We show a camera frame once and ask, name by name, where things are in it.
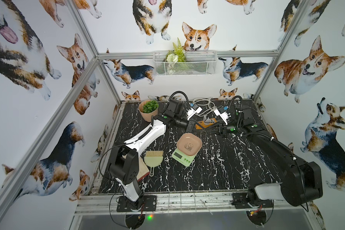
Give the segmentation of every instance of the wire basket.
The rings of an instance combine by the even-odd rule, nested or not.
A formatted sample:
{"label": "wire basket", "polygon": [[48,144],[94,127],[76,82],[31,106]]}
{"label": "wire basket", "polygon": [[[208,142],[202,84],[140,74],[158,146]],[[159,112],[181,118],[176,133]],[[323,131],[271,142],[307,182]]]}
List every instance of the wire basket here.
{"label": "wire basket", "polygon": [[212,75],[216,71],[215,51],[187,51],[187,62],[166,62],[167,52],[154,52],[153,61],[158,76]]}

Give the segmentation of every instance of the green scale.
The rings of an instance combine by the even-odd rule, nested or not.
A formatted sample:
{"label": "green scale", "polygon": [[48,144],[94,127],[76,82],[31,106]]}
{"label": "green scale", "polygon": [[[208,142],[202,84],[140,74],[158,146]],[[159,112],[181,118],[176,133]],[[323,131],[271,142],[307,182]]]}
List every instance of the green scale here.
{"label": "green scale", "polygon": [[178,162],[180,162],[185,167],[189,167],[190,164],[193,162],[194,158],[197,156],[197,154],[193,156],[188,156],[178,149],[175,149],[175,151],[172,154],[173,154],[172,155],[173,158],[177,160]]}

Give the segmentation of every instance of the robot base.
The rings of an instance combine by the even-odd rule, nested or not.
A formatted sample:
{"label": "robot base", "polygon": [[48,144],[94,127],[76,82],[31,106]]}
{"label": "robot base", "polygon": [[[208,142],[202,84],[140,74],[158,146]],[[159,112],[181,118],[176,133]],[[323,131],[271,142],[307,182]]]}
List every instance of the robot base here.
{"label": "robot base", "polygon": [[119,197],[117,212],[137,212],[141,210],[142,205],[143,211],[152,212],[156,211],[157,196],[143,195],[136,202],[132,202],[125,196]]}

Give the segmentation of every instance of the terracotta pot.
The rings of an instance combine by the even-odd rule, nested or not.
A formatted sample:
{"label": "terracotta pot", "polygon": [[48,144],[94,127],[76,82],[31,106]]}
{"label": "terracotta pot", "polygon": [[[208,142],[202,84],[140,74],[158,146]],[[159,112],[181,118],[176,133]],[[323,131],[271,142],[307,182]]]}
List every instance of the terracotta pot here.
{"label": "terracotta pot", "polygon": [[151,116],[156,116],[159,112],[159,109],[155,109],[155,111],[153,111],[152,113],[142,113],[143,111],[143,106],[147,103],[150,102],[151,100],[145,100],[143,101],[141,104],[139,104],[139,112],[142,115],[143,119],[147,122],[151,122]]}

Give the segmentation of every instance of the hand brush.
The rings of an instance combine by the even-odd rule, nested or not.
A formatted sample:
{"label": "hand brush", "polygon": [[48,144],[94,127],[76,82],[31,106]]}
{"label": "hand brush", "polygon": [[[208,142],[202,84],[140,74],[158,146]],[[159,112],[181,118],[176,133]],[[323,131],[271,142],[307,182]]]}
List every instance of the hand brush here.
{"label": "hand brush", "polygon": [[146,156],[144,158],[147,166],[151,167],[150,177],[154,175],[154,168],[159,166],[164,159],[164,151],[146,151]]}

